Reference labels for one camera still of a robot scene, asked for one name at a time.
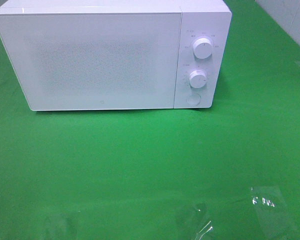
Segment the round white door release button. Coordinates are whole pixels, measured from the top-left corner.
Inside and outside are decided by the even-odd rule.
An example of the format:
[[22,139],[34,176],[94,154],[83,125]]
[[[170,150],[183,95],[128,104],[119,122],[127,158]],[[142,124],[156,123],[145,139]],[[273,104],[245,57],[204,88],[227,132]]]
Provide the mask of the round white door release button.
[[197,93],[190,94],[186,97],[186,102],[189,105],[197,106],[201,102],[201,96]]

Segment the white microwave knob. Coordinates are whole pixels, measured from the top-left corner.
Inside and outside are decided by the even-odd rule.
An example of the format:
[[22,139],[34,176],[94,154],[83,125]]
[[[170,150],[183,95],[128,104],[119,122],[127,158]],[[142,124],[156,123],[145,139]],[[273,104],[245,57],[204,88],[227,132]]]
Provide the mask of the white microwave knob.
[[213,42],[207,36],[202,36],[193,42],[192,50],[196,58],[206,59],[212,54]]
[[189,84],[194,89],[203,88],[207,83],[207,75],[203,70],[195,70],[189,75]]

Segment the white microwave door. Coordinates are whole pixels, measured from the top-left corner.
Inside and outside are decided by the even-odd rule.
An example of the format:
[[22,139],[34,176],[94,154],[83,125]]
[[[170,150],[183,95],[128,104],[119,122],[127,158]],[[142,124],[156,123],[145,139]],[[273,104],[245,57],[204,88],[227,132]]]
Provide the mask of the white microwave door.
[[33,111],[174,106],[181,15],[0,14]]

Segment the white microwave oven body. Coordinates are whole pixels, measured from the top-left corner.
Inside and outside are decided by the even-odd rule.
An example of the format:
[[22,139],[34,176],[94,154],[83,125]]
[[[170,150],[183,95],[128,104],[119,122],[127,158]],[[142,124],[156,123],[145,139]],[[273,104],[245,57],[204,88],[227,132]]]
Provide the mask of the white microwave oven body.
[[[0,15],[55,14],[172,14],[181,15],[174,105],[165,109],[209,108],[214,99],[232,12],[222,0],[8,0]],[[212,54],[198,59],[192,44],[200,37],[212,40]],[[204,71],[206,85],[192,88],[190,73]],[[198,105],[189,105],[187,96],[199,94]]]

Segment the clear tape patch centre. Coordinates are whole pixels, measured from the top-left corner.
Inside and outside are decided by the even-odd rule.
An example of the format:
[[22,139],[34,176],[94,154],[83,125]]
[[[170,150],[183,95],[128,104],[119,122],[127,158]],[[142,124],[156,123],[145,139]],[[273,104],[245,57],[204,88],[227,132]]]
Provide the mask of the clear tape patch centre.
[[214,240],[213,221],[204,202],[182,205],[175,215],[178,240]]

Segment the clear tape patch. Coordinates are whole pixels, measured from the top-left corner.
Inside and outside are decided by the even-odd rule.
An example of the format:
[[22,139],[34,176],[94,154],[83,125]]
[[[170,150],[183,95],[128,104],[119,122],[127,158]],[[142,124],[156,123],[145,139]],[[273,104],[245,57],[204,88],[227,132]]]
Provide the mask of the clear tape patch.
[[178,240],[214,240],[213,221],[204,202],[182,205],[175,215]]
[[267,240],[298,238],[298,228],[277,185],[253,186],[250,195],[257,221]]

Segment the clear tape patch right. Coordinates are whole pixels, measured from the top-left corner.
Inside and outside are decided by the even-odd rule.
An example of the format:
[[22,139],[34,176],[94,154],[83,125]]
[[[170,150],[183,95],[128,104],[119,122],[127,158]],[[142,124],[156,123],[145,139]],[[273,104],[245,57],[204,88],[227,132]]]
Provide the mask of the clear tape patch right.
[[277,185],[253,186],[250,195],[257,221],[267,240],[298,238],[298,228]]

